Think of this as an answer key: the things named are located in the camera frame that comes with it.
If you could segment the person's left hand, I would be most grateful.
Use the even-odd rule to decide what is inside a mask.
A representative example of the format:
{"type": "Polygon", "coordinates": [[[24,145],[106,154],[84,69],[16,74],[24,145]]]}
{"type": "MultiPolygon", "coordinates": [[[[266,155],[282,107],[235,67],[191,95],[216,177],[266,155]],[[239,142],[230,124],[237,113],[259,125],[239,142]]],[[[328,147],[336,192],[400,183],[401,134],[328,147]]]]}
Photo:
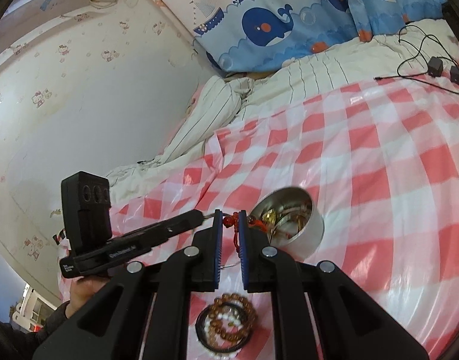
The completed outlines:
{"type": "Polygon", "coordinates": [[[71,318],[108,281],[109,279],[98,276],[88,276],[73,281],[70,288],[70,299],[65,311],[66,317],[71,318]]]}

